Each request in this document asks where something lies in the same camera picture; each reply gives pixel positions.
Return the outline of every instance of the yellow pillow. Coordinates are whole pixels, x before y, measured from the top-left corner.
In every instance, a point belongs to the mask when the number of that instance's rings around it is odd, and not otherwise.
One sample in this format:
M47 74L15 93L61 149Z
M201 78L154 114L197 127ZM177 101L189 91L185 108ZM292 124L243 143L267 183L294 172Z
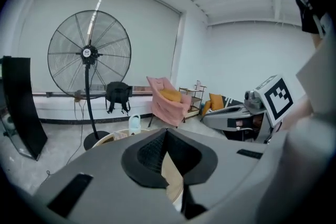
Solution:
M166 99L173 102L181 102L182 94L176 90L163 89L160 91L160 94L163 95Z
M220 94L209 93L211 100L211 109L218 110L224 108L223 98Z
M206 101L205 105L203 107L203 111L202 111L202 116L205 115L205 113L211 108L211 101Z

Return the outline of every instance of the concrete floor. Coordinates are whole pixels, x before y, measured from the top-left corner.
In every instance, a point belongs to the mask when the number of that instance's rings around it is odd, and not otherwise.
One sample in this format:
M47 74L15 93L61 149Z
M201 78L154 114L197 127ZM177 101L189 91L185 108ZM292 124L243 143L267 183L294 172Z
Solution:
M149 120L150 118L141 120L141 127L143 129L148 129ZM199 120L198 117L188 119L186 123L181 123L179 128L211 137L226 139L219 131L208 128ZM128 129L128 121L97 124L96 127L98 131L119 131ZM155 117L149 129L153 130L163 127L173 126ZM33 194L46 179L47 170L53 174L64 167L80 144L81 125L43 124L43 128L48 136L48 141L38 161L20 155L8 137L0 136L0 163L3 170L9 181L30 194ZM82 139L84 140L91 132L91 125L84 125ZM74 160L84 152L85 150L82 144L71 160Z

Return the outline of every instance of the pink chair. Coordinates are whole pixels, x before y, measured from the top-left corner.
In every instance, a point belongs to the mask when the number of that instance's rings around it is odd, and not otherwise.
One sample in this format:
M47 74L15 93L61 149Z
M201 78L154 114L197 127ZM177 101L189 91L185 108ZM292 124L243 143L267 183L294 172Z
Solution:
M191 105L191 96L182 95L181 102L172 102L163 97L160 91L164 88L175 90L167 78L154 79L147 77L153 92L152 113L166 123L178 127L184 120Z

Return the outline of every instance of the fan base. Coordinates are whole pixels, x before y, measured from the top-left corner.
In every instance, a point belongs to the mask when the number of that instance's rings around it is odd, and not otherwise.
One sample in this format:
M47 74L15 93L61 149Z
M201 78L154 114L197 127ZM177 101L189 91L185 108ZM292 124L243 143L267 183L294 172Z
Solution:
M96 139L95 133L90 133L84 139L83 146L84 146L84 148L85 148L86 151L88 151L89 149L91 149L99 140L101 140L102 138L104 138L105 136L107 136L110 133L105 132L105 131L97 131L97 134L98 134L98 139Z

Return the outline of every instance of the white container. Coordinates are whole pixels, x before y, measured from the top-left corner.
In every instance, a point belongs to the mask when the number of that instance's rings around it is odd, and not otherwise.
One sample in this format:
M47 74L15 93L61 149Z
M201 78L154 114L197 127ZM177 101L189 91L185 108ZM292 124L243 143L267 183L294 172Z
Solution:
M15 125L12 121L12 117L9 114L4 115L4 117L2 118L2 122L7 128L7 131L15 130Z
M201 82L199 80L196 83L196 90L201 90Z
M128 120L128 129L130 135L141 133L140 115L134 114Z

